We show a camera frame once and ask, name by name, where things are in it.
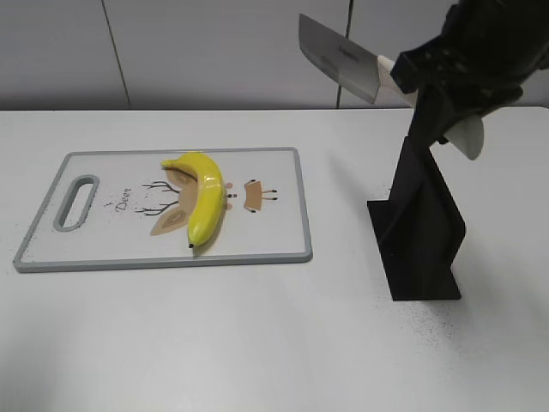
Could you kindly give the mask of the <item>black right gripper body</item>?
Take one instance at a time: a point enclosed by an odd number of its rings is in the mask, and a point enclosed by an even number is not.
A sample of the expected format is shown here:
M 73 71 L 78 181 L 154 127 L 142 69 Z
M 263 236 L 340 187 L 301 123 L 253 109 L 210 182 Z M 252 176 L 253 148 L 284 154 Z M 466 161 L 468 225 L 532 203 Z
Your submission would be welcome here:
M 452 112 L 485 116 L 547 68 L 546 0 L 460 1 L 438 36 L 399 54 L 392 77 L 405 93 L 434 89 Z

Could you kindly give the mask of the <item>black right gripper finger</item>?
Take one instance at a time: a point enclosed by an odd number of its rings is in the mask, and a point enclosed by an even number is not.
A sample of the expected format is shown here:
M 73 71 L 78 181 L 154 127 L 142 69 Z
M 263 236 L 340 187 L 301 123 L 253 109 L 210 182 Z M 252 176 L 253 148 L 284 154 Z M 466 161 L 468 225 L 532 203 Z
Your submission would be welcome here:
M 421 84 L 409 138 L 416 149 L 428 149 L 435 142 L 474 149 L 474 115 L 458 112 L 438 85 Z

